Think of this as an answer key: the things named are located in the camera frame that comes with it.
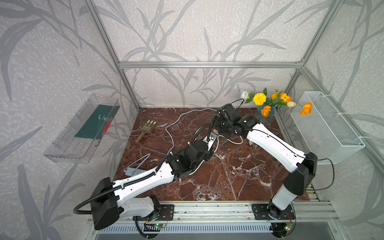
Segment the blue-white power strip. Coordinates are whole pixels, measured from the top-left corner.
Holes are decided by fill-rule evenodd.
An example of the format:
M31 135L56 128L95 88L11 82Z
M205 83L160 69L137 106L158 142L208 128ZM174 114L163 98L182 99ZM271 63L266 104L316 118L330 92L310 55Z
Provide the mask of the blue-white power strip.
M135 169L135 168L126 168L123 170L126 176L128 177L133 177L136 175L139 175L141 173L144 173L146 170L141 170L141 169Z

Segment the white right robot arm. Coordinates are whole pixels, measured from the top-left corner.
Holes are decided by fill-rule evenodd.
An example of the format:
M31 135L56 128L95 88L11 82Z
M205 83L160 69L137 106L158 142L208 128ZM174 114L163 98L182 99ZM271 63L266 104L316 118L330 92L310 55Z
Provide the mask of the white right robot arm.
M270 132L260 121L251 115L241 117L232 104L218 110L212 121L213 129L224 137L241 136L263 148L278 160L290 174L277 193L269 201L268 215L278 220L289 205L302 196L316 176L317 163L321 160L312 153L304 153Z

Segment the clear plastic wall bin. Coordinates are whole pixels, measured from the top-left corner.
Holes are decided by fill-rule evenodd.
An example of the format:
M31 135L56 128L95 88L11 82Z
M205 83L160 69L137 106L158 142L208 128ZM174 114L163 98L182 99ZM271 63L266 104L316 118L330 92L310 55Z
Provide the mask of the clear plastic wall bin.
M89 163L120 106L117 98L92 94L44 156L54 163Z

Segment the green booklet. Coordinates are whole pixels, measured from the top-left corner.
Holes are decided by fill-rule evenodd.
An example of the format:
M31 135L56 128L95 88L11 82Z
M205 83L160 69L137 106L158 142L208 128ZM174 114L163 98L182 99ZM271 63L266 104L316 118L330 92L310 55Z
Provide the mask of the green booklet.
M98 105L75 137L101 140L106 121L113 120L119 108L120 106Z

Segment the red pen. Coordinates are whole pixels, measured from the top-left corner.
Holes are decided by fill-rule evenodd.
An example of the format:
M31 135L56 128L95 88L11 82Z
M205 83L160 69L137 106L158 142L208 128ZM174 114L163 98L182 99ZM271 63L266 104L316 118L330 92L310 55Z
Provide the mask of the red pen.
M103 131L102 131L103 134L105 134L108 131L108 128L110 127L111 123L112 123L112 120L106 121L105 127L103 128Z

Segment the blue glass vase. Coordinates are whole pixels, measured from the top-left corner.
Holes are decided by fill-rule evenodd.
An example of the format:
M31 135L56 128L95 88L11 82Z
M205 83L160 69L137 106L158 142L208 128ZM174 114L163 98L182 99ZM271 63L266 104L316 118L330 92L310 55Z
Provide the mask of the blue glass vase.
M258 106L257 110L254 114L254 117L263 125L268 125L272 119L274 118L276 113L275 106L267 106L263 104L262 106Z

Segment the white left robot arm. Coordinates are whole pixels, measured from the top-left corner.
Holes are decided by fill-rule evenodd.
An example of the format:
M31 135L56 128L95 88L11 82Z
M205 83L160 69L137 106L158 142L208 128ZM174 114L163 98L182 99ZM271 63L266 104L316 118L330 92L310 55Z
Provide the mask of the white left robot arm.
M194 174L214 154L213 144L213 141L197 140L139 175L114 182L104 178L91 197L78 204L73 212L92 215L95 230L105 229L121 217L152 217L161 210L159 201L155 197L139 198L139 195Z

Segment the wooden brush green bristles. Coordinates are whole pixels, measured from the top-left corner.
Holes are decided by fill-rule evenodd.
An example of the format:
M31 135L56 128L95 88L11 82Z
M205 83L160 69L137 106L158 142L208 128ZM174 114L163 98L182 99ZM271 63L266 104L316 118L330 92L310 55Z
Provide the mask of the wooden brush green bristles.
M140 127L140 135L137 137L136 142L139 142L145 134L151 133L152 130L155 128L157 122L148 120L147 122L143 123Z

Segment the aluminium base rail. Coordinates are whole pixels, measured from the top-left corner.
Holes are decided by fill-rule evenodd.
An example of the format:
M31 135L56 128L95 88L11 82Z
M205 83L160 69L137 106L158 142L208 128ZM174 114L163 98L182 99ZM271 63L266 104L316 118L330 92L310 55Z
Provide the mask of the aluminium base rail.
M248 223L255 222L252 201L161 201L174 205L170 223ZM295 201L297 223L338 222L340 219L331 202Z

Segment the yellow orange flower bouquet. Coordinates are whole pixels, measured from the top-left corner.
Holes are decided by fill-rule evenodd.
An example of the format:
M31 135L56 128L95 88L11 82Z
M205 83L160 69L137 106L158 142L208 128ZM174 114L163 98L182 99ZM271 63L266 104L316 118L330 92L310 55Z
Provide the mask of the yellow orange flower bouquet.
M313 104L312 103L306 103L303 106L297 104L296 102L292 101L292 98L288 96L286 93L283 93L282 91L279 91L278 89L275 90L275 93L268 95L267 88L264 88L264 90L261 93L251 94L249 91L241 91L240 93L241 99L244 100L245 103L253 103L256 107L262 106L263 104L266 104L267 106L277 106L280 107L287 107L287 108L294 108L296 106L302 107L302 110L300 111L300 115L309 115L312 112Z

